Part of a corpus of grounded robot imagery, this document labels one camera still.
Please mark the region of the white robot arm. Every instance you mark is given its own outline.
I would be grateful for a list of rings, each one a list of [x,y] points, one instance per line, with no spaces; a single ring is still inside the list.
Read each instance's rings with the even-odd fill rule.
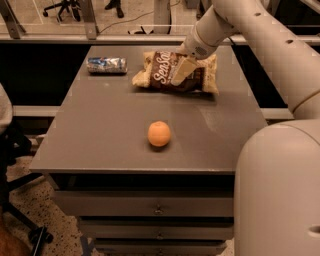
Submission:
[[[179,52],[209,57],[240,32],[294,118],[243,146],[234,188],[235,256],[320,256],[320,54],[261,0],[211,0]]]

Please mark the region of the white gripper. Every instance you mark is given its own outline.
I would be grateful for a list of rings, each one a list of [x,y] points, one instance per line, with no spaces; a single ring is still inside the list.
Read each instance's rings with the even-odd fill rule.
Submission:
[[[171,84],[180,85],[197,68],[196,59],[208,58],[226,37],[227,23],[218,16],[203,16],[197,21],[177,49],[178,53],[187,55],[187,57],[179,60]]]

